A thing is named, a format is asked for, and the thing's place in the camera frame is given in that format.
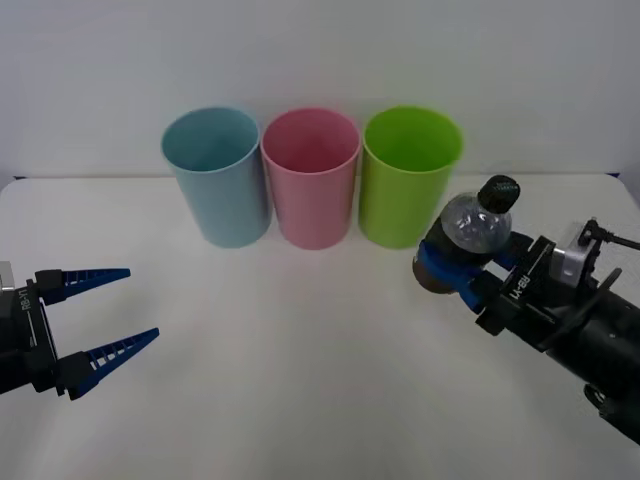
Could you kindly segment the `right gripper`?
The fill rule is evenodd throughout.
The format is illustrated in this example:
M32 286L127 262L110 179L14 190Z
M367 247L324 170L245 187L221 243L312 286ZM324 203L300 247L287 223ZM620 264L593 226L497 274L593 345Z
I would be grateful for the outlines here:
M508 275L457 265L421 241L415 279L435 294L457 293L479 315L476 324L496 336L507 330L538 351L547 351L586 316L598 282L592 278L598 242L576 236L565 247L544 236L512 231L492 261Z

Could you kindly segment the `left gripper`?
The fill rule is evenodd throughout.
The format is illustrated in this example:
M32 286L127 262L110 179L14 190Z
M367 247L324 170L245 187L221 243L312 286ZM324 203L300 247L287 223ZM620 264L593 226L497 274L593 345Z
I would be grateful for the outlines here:
M59 359L45 307L131 276L127 268L41 270L24 287L1 290L1 392L28 384L77 400L159 336L153 328Z

